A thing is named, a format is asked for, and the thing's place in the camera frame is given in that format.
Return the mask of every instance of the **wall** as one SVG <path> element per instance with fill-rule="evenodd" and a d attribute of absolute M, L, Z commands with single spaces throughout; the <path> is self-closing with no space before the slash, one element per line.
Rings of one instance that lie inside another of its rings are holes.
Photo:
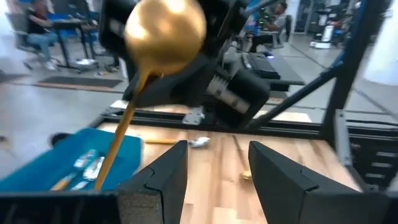
<path fill-rule="evenodd" d="M 398 0 L 391 3 L 364 72 L 364 78 L 385 85 L 398 85 Z"/>
<path fill-rule="evenodd" d="M 9 12 L 8 4 L 6 1 L 0 2 L 0 35 L 12 34 L 11 26 L 7 20 L 6 13 Z"/>

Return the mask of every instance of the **wooden tabletop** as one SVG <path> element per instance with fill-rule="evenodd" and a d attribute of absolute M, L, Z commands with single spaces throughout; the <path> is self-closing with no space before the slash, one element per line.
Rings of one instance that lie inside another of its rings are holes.
<path fill-rule="evenodd" d="M 186 108 L 166 106 L 163 109 L 148 110 L 181 112 Z M 310 122 L 309 117 L 303 113 L 286 112 L 280 114 L 278 119 Z M 114 123 L 104 123 L 98 129 L 114 132 L 116 126 Z M 126 134 L 143 139 L 194 139 L 201 136 L 211 138 L 206 148 L 189 149 L 188 184 L 181 223 L 267 223 L 253 183 L 239 177 L 244 169 L 232 134 L 148 126 L 130 126 Z M 324 141 L 243 134 L 236 136 L 247 163 L 249 141 L 259 141 L 326 177 L 360 190 Z M 150 164 L 170 147 L 145 144 L 142 167 Z"/>

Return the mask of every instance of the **chair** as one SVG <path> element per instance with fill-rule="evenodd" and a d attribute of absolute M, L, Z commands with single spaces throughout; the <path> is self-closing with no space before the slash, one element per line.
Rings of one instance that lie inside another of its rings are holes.
<path fill-rule="evenodd" d="M 30 66 L 29 62 L 39 61 L 42 65 L 45 60 L 41 55 L 41 50 L 38 45 L 30 44 L 27 42 L 27 19 L 24 14 L 10 14 L 6 13 L 7 19 L 10 22 L 12 29 L 14 30 L 15 35 L 15 47 L 16 49 L 35 54 L 35 58 L 29 58 L 23 61 L 25 67 L 29 70 L 32 70 L 32 66 Z M 55 61 L 55 64 L 59 64 L 60 61 L 55 58 L 51 58 Z"/>

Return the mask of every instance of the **golden spoon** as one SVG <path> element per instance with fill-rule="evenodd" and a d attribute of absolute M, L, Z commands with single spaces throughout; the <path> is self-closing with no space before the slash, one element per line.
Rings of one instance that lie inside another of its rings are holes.
<path fill-rule="evenodd" d="M 244 158 L 243 150 L 242 150 L 241 146 L 239 145 L 238 139 L 236 138 L 236 136 L 234 134 L 232 135 L 232 138 L 234 139 L 234 142 L 235 142 L 235 145 L 236 145 L 236 150 L 238 150 L 239 160 L 241 161 L 243 169 L 244 169 L 244 171 L 240 174 L 240 176 L 243 179 L 251 180 L 252 179 L 251 171 L 250 171 L 250 168 L 248 166 L 248 163 L 246 162 L 246 160 Z"/>
<path fill-rule="evenodd" d="M 172 75 L 190 63 L 206 37 L 205 14 L 196 0 L 142 0 L 126 23 L 127 51 L 139 67 L 139 81 L 132 100 L 115 131 L 95 182 L 100 189 L 119 151 L 124 134 L 136 108 L 137 95 L 149 75 Z"/>

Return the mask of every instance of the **wooden handle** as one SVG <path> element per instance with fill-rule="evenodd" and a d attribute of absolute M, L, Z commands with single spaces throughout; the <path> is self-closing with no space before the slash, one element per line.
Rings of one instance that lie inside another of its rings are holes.
<path fill-rule="evenodd" d="M 58 181 L 52 188 L 51 190 L 63 190 L 65 189 L 68 184 L 70 183 L 71 179 L 70 178 L 62 178 L 60 181 Z"/>
<path fill-rule="evenodd" d="M 175 144 L 178 140 L 175 139 L 145 139 L 145 143 L 147 144 Z"/>

